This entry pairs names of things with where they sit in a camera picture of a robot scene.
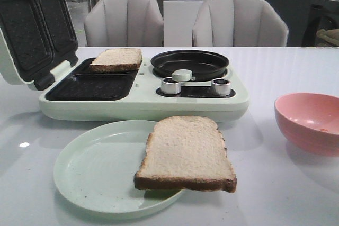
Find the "right silver control knob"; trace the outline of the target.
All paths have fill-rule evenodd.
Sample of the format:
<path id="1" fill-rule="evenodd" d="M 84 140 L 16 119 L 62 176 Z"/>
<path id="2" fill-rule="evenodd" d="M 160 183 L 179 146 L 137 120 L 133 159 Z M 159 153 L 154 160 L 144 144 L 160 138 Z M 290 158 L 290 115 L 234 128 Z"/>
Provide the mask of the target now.
<path id="1" fill-rule="evenodd" d="M 216 96 L 228 96 L 231 93 L 230 81 L 223 78 L 216 78 L 211 81 L 211 92 Z"/>

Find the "left grey upholstered chair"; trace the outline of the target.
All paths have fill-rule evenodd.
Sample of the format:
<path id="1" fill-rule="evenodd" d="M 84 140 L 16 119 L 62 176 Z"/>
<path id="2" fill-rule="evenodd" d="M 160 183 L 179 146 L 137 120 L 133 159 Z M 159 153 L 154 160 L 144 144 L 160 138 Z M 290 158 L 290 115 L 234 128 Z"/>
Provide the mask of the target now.
<path id="1" fill-rule="evenodd" d="M 157 0 L 99 0 L 84 21 L 89 47 L 161 47 Z"/>

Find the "white refrigerator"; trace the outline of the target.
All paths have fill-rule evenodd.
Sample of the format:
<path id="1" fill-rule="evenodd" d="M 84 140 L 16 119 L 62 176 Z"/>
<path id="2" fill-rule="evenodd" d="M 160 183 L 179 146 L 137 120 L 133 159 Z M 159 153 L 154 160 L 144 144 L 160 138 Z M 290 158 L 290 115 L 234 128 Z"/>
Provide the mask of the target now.
<path id="1" fill-rule="evenodd" d="M 163 0 L 164 46 L 190 47 L 192 30 L 205 0 Z"/>

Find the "white bread slice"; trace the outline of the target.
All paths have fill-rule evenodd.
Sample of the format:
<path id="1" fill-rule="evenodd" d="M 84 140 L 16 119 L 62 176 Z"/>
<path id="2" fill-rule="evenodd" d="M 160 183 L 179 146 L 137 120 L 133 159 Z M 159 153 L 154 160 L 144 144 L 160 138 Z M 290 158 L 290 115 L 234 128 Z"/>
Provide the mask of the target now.
<path id="1" fill-rule="evenodd" d="M 110 49 L 100 53 L 89 65 L 91 71 L 115 72 L 138 70 L 142 53 L 136 48 Z"/>
<path id="2" fill-rule="evenodd" d="M 173 116 L 155 124 L 134 176 L 137 189 L 236 190 L 237 178 L 217 123 L 202 116 Z"/>

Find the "pink plastic bowl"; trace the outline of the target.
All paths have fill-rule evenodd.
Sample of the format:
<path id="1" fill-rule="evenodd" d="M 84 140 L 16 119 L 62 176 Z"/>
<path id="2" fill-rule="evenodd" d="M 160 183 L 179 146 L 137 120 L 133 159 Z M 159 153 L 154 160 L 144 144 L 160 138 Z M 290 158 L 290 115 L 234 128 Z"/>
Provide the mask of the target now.
<path id="1" fill-rule="evenodd" d="M 338 97 L 290 93 L 274 102 L 281 133 L 297 147 L 317 155 L 338 156 Z"/>

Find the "left silver control knob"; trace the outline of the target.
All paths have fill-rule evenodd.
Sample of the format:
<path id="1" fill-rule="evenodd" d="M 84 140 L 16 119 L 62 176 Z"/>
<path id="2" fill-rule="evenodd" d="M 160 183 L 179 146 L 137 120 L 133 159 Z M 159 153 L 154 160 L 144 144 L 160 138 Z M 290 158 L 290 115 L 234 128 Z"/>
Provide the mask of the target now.
<path id="1" fill-rule="evenodd" d="M 167 95 L 177 95 L 181 92 L 181 83 L 172 80 L 171 77 L 165 77 L 161 81 L 160 90 Z"/>

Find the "dark appliance at right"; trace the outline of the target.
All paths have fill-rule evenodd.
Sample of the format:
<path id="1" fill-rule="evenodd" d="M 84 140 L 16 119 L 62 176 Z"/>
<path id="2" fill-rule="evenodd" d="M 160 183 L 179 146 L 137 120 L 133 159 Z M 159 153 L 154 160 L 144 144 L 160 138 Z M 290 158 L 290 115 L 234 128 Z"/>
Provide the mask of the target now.
<path id="1" fill-rule="evenodd" d="M 338 0 L 314 0 L 310 6 L 302 46 L 315 46 L 316 32 L 324 29 L 338 29 Z"/>

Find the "grey upholstered chair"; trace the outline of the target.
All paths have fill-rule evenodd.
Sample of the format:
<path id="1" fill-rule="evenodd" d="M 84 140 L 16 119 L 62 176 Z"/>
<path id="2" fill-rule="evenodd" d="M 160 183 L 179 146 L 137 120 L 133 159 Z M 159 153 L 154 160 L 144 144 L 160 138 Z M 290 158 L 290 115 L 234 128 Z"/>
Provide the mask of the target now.
<path id="1" fill-rule="evenodd" d="M 161 47 L 157 0 L 99 0 L 84 21 L 89 47 Z"/>
<path id="2" fill-rule="evenodd" d="M 266 0 L 206 0 L 192 29 L 194 47 L 284 47 L 288 26 Z"/>

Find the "pale green round plate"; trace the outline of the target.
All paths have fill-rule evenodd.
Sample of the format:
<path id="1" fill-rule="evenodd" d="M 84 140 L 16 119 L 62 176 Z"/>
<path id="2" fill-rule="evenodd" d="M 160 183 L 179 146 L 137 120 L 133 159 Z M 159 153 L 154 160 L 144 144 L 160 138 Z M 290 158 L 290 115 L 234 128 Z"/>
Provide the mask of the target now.
<path id="1" fill-rule="evenodd" d="M 114 122 L 75 138 L 55 162 L 53 177 L 60 194 L 87 212 L 115 219 L 147 216 L 173 204 L 183 191 L 134 187 L 133 178 L 155 124 Z"/>

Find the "right grey upholstered chair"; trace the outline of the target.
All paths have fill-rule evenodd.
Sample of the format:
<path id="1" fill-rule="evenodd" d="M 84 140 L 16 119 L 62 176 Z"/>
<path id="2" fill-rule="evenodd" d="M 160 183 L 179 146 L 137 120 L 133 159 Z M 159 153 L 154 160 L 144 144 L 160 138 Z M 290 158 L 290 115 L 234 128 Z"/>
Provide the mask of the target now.
<path id="1" fill-rule="evenodd" d="M 192 29 L 194 47 L 284 47 L 288 26 L 266 0 L 206 0 Z"/>

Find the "pale green breakfast maker base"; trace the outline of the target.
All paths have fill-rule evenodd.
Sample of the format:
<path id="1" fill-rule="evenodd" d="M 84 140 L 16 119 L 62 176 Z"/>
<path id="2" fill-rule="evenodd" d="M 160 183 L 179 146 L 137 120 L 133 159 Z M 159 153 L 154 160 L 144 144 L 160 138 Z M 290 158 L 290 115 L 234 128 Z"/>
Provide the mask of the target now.
<path id="1" fill-rule="evenodd" d="M 211 82 L 183 83 L 177 95 L 161 92 L 149 58 L 137 71 L 94 73 L 92 59 L 63 74 L 39 97 L 42 112 L 71 121 L 152 120 L 176 115 L 206 116 L 216 122 L 234 121 L 249 107 L 249 94 L 231 66 L 222 80 L 230 82 L 230 94 L 215 95 Z"/>

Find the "silver control knob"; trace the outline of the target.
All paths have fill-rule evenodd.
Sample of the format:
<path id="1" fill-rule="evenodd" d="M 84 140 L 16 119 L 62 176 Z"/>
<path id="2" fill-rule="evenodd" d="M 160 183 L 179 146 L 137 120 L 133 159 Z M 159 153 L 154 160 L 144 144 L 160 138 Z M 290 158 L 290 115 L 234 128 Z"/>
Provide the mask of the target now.
<path id="1" fill-rule="evenodd" d="M 231 93 L 230 81 L 223 78 L 216 78 L 211 81 L 211 92 L 216 96 L 228 96 Z"/>
<path id="2" fill-rule="evenodd" d="M 171 77 L 165 77 L 161 81 L 160 90 L 167 95 L 177 95 L 181 92 L 181 83 L 172 80 Z"/>

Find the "breakfast maker hinged lid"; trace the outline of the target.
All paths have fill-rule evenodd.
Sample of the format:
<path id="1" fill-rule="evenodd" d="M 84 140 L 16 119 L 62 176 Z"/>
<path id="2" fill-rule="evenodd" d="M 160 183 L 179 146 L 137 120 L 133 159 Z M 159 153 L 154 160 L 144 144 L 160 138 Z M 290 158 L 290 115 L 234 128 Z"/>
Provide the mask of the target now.
<path id="1" fill-rule="evenodd" d="M 66 0 L 1 0 L 1 75 L 43 91 L 74 66 L 77 37 Z"/>

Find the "black round frying pan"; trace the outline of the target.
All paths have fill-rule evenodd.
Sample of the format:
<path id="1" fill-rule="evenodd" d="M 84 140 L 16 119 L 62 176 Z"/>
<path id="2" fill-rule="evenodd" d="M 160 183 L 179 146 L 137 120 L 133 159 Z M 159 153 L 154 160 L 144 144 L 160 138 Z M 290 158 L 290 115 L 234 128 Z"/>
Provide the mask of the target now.
<path id="1" fill-rule="evenodd" d="M 192 71 L 196 82 L 205 82 L 227 73 L 229 59 L 219 53 L 204 50 L 173 50 L 151 58 L 153 71 L 159 77 L 170 77 L 179 69 Z"/>

